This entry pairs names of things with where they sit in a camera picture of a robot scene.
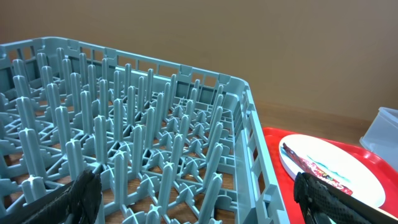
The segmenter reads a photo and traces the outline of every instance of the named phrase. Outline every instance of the white plate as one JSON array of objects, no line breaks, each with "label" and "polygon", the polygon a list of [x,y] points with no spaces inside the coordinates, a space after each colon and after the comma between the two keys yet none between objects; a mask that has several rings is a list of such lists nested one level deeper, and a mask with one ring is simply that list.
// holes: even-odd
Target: white plate
[{"label": "white plate", "polygon": [[280,161],[291,178],[295,179],[296,174],[303,170],[288,157],[283,150],[283,143],[296,155],[315,162],[321,170],[351,189],[354,198],[373,207],[380,207],[384,203],[384,189],[368,168],[344,150],[315,137],[292,134],[280,140]]}]

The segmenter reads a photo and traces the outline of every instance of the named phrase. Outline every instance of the dish rack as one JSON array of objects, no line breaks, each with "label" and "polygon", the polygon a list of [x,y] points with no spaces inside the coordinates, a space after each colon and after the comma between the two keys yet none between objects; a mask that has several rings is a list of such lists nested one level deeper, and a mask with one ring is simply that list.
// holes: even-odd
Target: dish rack
[{"label": "dish rack", "polygon": [[[184,202],[197,223],[221,223],[215,208],[235,223],[289,222],[244,80],[60,37],[0,45],[0,77],[0,194],[15,199],[0,217],[90,169],[114,195],[96,223],[117,211],[123,223],[183,223],[168,211]],[[147,197],[148,212],[129,207]]]}]

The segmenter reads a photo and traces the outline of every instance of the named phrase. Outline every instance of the brown background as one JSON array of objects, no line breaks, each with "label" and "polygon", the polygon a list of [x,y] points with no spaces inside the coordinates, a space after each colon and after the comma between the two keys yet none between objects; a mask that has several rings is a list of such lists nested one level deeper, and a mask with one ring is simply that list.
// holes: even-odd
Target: brown background
[{"label": "brown background", "polygon": [[3,1],[0,43],[61,36],[249,82],[256,104],[398,107],[398,1]]}]

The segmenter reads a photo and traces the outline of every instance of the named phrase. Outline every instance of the rack base grid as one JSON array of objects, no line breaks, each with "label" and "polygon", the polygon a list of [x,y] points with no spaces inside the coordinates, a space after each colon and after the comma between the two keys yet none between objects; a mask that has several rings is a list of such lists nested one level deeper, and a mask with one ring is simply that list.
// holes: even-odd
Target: rack base grid
[{"label": "rack base grid", "polygon": [[114,195],[96,223],[289,222],[244,80],[59,37],[0,45],[0,77],[0,217],[90,169]]}]

